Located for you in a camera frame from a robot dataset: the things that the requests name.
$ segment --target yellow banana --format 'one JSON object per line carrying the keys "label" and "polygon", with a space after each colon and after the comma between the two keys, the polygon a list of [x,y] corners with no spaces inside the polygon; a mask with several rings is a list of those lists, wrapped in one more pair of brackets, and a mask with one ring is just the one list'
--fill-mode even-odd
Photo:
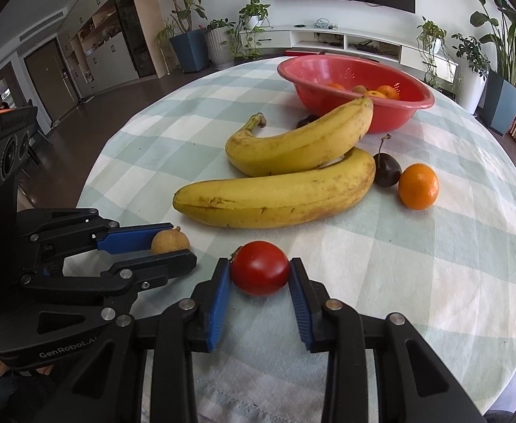
{"label": "yellow banana", "polygon": [[357,98],[304,127],[257,138],[252,130],[266,125],[259,112],[228,139],[225,151],[231,164],[248,176],[311,170],[353,148],[370,128],[373,112],[372,100]]}
{"label": "yellow banana", "polygon": [[203,181],[174,195],[174,208],[211,226],[262,229],[333,216],[357,203],[374,182],[375,162],[353,148],[344,159],[299,173]]}

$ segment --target doorframe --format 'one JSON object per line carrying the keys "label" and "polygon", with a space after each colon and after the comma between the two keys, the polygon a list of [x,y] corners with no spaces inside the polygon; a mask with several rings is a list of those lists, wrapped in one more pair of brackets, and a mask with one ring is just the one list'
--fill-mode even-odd
{"label": "doorframe", "polygon": [[[74,84],[74,80],[72,78],[72,74],[70,73],[70,70],[68,69],[68,64],[66,63],[66,59],[64,58],[64,56],[62,56],[62,51],[60,50],[60,45],[59,45],[59,42],[57,41],[57,36],[53,36],[53,38],[51,38],[50,40],[48,40],[46,43],[43,43],[41,44],[40,46],[38,46],[36,49],[33,49],[31,52],[28,52],[25,57],[23,58],[23,63],[25,64],[25,68],[27,69],[27,71],[29,72],[29,78],[31,79],[31,83],[33,84],[33,87],[35,88],[36,92],[37,92],[37,95],[39,96],[40,100],[43,102],[43,104],[45,103],[45,101],[43,100],[43,98],[41,97],[41,93],[39,91],[39,89],[37,88],[36,84],[35,84],[35,81],[33,80],[33,76],[31,75],[31,72],[29,70],[29,66],[27,64],[27,59],[29,58],[29,56],[32,56],[35,52],[37,52],[39,49],[42,49],[43,47],[45,47],[46,45],[50,44],[50,43],[53,43],[54,46],[56,47],[56,52],[58,53],[59,55],[59,58],[61,60],[61,63],[62,65],[64,66],[63,69],[64,71],[66,72],[66,74],[68,75],[68,77],[70,78],[70,84],[72,86],[72,89],[74,90],[74,94],[76,94],[76,98],[78,99],[78,101],[76,102],[76,106],[80,104],[80,92],[78,91],[78,89],[76,88],[76,84]],[[50,119],[51,122],[54,122],[55,119],[53,119],[53,117],[50,115],[50,113],[48,112],[48,109],[47,107],[45,107],[45,111],[47,112],[47,115]]]}
{"label": "doorframe", "polygon": [[11,92],[13,96],[13,101],[15,102],[15,106],[17,108],[21,108],[23,106],[27,105],[27,101],[25,100],[25,96],[23,95],[23,92],[21,91],[21,86],[19,85],[19,81],[17,81],[17,77],[15,76],[15,72],[13,71],[13,66],[11,62],[6,63],[1,69],[0,69],[0,80],[2,78],[6,78],[15,84],[14,90],[12,90],[11,87],[9,87],[9,92]]}

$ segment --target red colander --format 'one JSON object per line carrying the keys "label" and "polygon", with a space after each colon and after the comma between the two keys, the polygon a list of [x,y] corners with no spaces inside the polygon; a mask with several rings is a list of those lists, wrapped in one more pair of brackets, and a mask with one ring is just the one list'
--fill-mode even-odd
{"label": "red colander", "polygon": [[[354,86],[369,90],[384,85],[393,87],[400,100],[370,97],[374,102],[374,117],[369,134],[396,130],[415,111],[430,108],[435,103],[434,95],[421,81],[371,60],[336,55],[294,57],[280,63],[278,73],[294,83],[303,105],[318,116],[361,97],[361,94],[351,92]],[[340,84],[345,90],[327,86],[330,83]]]}

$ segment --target table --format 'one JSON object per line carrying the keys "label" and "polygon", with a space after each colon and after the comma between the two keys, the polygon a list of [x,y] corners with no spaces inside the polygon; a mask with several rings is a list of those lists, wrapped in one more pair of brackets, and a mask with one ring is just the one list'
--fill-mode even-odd
{"label": "table", "polygon": [[[403,168],[424,162],[435,169],[441,191],[426,211],[405,209],[395,188],[377,186],[347,212],[282,229],[213,228],[172,208],[174,192],[187,183],[243,176],[223,146],[251,114],[265,114],[262,136],[294,128],[308,114],[276,73],[282,60],[198,79],[139,112],[104,147],[78,206],[98,208],[122,226],[170,221],[198,256],[189,276],[141,293],[132,314],[160,313],[210,278],[219,257],[268,240],[301,257],[311,279],[358,312],[405,314],[487,410],[516,369],[516,169],[448,98],[436,92],[435,106],[385,143]],[[367,135],[358,146],[376,153],[380,138]],[[95,275],[110,259],[83,254],[67,259],[65,272]],[[299,341],[287,288],[269,298],[233,291],[217,351],[194,356],[198,410],[221,422],[319,421],[325,367],[326,355],[308,354]]]}

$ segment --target person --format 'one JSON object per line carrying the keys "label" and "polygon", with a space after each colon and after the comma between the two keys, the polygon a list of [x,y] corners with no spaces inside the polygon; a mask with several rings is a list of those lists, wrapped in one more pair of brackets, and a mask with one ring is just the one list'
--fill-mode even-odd
{"label": "person", "polygon": [[7,104],[7,102],[5,102],[1,99],[1,95],[0,95],[0,110],[8,110],[8,109],[9,109],[9,105]]}

